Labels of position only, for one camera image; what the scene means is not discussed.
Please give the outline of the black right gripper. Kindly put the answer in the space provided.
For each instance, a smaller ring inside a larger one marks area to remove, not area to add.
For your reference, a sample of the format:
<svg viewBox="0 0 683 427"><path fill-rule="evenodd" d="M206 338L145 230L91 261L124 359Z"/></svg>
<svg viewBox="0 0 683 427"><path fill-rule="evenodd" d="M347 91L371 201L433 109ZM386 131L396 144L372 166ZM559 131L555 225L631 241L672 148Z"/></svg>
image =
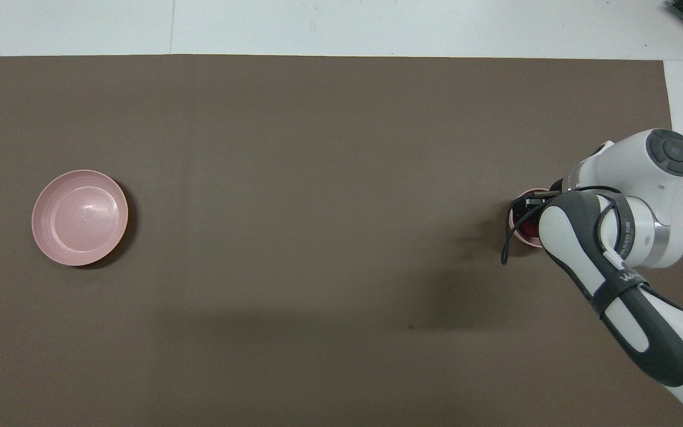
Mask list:
<svg viewBox="0 0 683 427"><path fill-rule="evenodd" d="M517 197L514 201L515 224L518 225L519 230L533 230L537 229L537 209L536 206L542 205L547 200L547 206L559 206L566 200L564 194L567 192L567 187L563 181L556 181L549 189L555 192L554 197L550 197L548 191L528 191Z"/></svg>

